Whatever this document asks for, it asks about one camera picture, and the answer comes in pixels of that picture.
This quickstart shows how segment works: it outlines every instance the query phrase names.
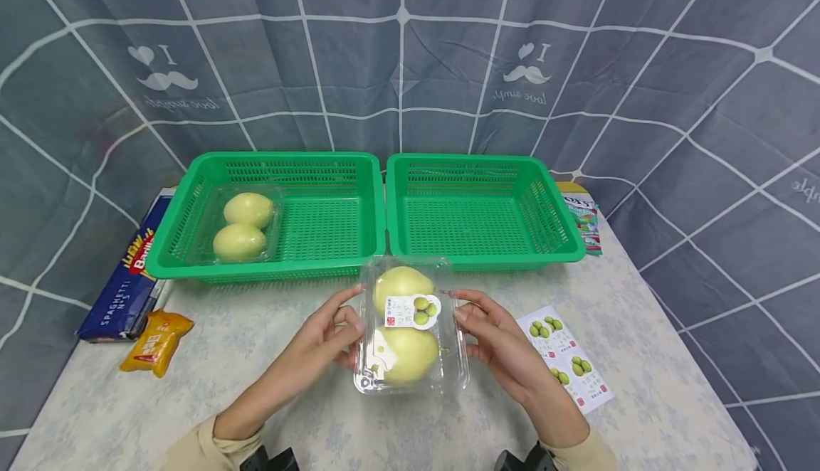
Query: blue box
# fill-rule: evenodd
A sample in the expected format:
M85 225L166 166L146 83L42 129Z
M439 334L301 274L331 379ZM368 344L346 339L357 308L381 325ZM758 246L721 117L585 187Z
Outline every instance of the blue box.
M119 265L77 329L80 339L91 343L133 341L145 330L147 314L165 283L145 270L145 257L173 195L174 189L162 189L153 201Z

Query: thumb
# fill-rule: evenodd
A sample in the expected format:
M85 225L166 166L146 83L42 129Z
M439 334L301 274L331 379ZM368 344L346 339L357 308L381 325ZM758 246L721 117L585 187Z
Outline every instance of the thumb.
M492 347L496 347L506 335L503 330L498 329L486 319L467 313L464 309L456 310L456 321L459 327L475 336L476 339L489 343Z
M339 329L333 337L319 345L319 352L328 362L338 356L339 352L347 350L347 347L358 341L364 333L364 322L357 320L353 325L340 326Z

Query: plastic basket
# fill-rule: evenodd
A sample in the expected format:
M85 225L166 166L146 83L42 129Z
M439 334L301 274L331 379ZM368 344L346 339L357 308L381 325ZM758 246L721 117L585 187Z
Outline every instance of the plastic basket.
M536 270L586 254L549 171L529 157L395 154L387 220L396 255L446 255L461 272Z
M215 186L273 182L284 190L272 260L190 266L185 262ZM379 162L356 152L202 154L180 182L154 236L147 270L158 278L248 282L356 275L384 254Z

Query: sleeve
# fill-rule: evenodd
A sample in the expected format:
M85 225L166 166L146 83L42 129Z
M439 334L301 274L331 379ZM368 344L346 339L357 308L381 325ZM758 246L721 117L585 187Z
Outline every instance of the sleeve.
M615 453L594 430L583 443L572 448L551 448L541 443L541 448L555 455L555 467L559 471L617 471Z
M237 471L259 446L259 433L245 440L214 438L216 416L207 419L168 450L162 471Z

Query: snack package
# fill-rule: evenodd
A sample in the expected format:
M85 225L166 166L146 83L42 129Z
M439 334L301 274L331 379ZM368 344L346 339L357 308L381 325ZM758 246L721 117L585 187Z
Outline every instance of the snack package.
M601 255L601 237L598 234L598 205L581 185L568 181L557 182L556 185L559 187L569 211L575 218L575 223L578 225L579 232L581 232L581 238L584 245L587 246L587 254Z
M121 371L152 371L161 379L179 346L179 338L191 330L194 322L177 313L157 309L149 313L149 320L140 339L120 364Z

